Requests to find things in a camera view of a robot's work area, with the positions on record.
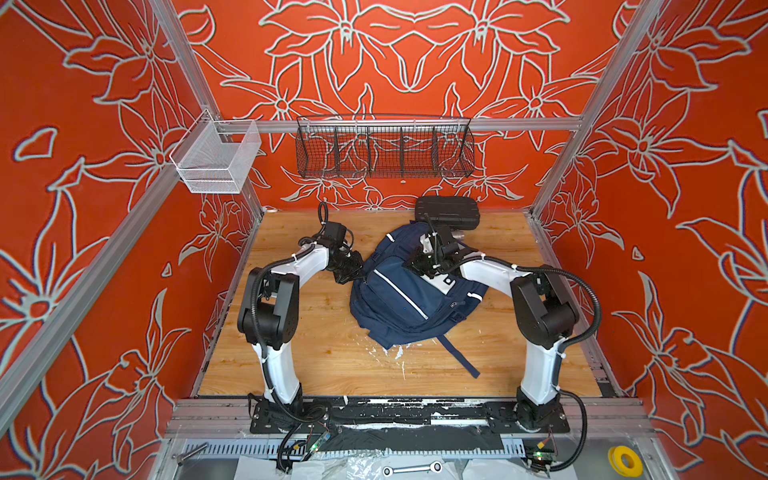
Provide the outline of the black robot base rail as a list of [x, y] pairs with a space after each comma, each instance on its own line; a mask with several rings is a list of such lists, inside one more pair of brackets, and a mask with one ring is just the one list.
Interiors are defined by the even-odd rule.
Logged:
[[308, 397], [287, 415], [261, 395], [247, 396], [250, 432], [335, 433], [342, 428], [487, 427], [493, 433], [565, 434], [571, 431], [557, 406], [541, 421], [519, 414], [514, 398], [468, 397]]

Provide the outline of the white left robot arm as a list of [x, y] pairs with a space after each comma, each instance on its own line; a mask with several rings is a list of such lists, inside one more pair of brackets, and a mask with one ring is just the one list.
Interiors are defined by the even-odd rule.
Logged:
[[296, 253], [248, 274], [237, 328], [258, 355], [265, 400], [296, 422], [326, 415], [323, 406], [303, 411], [302, 386], [295, 373], [291, 341], [300, 320], [300, 290], [321, 272], [332, 273], [338, 284], [357, 279], [363, 260], [353, 245], [354, 234], [346, 226], [323, 220], [316, 234], [300, 240]]

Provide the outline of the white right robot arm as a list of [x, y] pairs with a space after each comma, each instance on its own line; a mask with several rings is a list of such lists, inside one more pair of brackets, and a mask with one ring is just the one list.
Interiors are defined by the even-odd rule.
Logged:
[[[528, 432], [547, 426], [557, 415], [565, 391], [559, 375], [566, 350], [596, 334], [602, 308], [591, 286], [577, 275], [548, 265], [527, 267], [467, 247], [449, 228], [431, 227], [419, 238], [407, 267], [421, 276], [456, 274], [495, 289], [513, 300], [516, 322], [526, 340], [526, 364], [516, 394], [515, 420]], [[567, 299], [571, 280], [589, 296], [592, 323], [574, 333], [579, 308]]]

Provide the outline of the navy blue student backpack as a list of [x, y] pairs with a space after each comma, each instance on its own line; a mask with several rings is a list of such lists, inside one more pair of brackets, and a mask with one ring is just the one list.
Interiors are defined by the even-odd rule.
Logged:
[[408, 269], [406, 262], [428, 232], [426, 223], [412, 222], [386, 234], [353, 282], [350, 312], [383, 348], [436, 339], [477, 378], [480, 372], [446, 334], [475, 311], [488, 287], [453, 274], [430, 278]]

